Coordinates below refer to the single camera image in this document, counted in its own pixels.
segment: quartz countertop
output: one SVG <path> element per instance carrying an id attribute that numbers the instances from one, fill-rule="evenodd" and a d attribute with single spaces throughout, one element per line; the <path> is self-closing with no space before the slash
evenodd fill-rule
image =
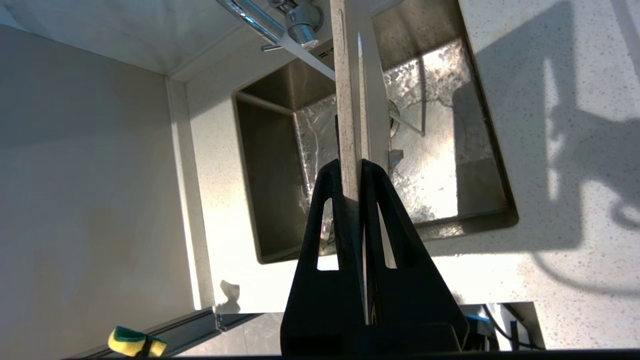
<path id="1" fill-rule="evenodd" d="M 462 303 L 533 301 L 548 348 L 638 347 L 640 3 L 460 5 L 519 222 L 427 249 Z M 257 261 L 232 101 L 292 56 L 246 39 L 186 84 L 219 313 L 284 311 L 296 268 Z"/>

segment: chrome faucet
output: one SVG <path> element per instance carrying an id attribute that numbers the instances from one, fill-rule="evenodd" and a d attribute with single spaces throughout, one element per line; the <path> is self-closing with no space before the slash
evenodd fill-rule
<path id="1" fill-rule="evenodd" d="M 217 0 L 238 19 L 246 22 L 251 28 L 267 40 L 270 45 L 262 46 L 262 51 L 279 49 L 280 39 L 285 28 L 274 20 L 252 0 Z M 316 32 L 323 23 L 323 13 L 309 0 L 269 0 L 272 8 L 285 17 L 287 33 L 305 49 L 313 49 L 319 43 Z"/>

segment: sponge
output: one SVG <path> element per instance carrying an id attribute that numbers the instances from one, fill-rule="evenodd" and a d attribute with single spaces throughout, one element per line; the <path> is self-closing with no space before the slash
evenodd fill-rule
<path id="1" fill-rule="evenodd" d="M 109 348 L 127 356 L 160 357 L 167 344 L 142 332 L 118 326 L 109 335 Z"/>

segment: running water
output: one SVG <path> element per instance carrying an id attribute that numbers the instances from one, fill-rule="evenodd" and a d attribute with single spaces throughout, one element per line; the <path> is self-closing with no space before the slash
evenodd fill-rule
<path id="1" fill-rule="evenodd" d="M 297 56 L 300 60 L 307 63 L 312 68 L 318 70 L 326 77 L 335 81 L 335 71 L 330 69 L 325 64 L 321 63 L 320 60 L 311 55 L 307 50 L 305 50 L 305 48 L 295 42 L 287 33 L 282 36 L 278 45 L 282 46 L 284 49 Z"/>

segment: stainless steel sink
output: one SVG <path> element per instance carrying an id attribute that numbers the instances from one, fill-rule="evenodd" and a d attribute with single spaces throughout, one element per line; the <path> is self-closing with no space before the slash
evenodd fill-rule
<path id="1" fill-rule="evenodd" d="M 387 95 L 389 174 L 423 241 L 515 225 L 518 215 L 458 4 L 404 0 L 374 18 Z M 333 45 L 312 51 L 333 68 Z M 260 262 L 294 259 L 317 171 L 338 155 L 335 83 L 294 60 L 236 93 Z M 330 205 L 321 254 L 331 254 Z"/>

